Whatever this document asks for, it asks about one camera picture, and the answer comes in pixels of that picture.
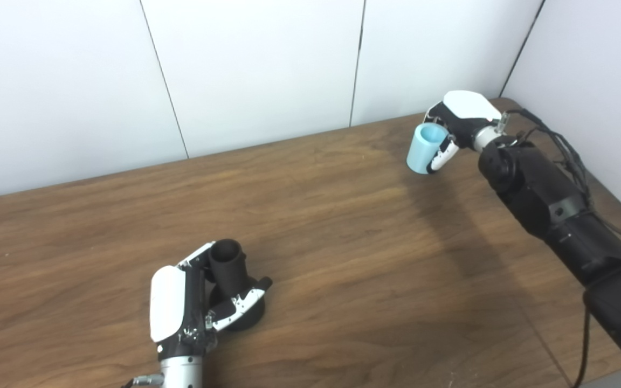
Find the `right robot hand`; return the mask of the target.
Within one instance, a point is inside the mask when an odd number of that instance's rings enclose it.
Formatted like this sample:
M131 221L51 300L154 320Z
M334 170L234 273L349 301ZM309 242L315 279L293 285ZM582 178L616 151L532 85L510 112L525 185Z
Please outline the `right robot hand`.
M449 91L441 102L426 111L423 123L434 123L447 132L436 141L437 150L426 165L435 174L461 149L481 153L486 145L502 135L502 113L485 96L473 91Z

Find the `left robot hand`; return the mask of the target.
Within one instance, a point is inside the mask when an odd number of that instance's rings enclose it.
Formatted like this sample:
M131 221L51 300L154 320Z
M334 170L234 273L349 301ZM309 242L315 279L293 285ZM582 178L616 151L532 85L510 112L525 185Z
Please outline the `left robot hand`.
M239 241L209 241L176 265L160 268L150 289L150 338L157 358L203 357L220 331L244 331L265 313L271 278L248 274Z

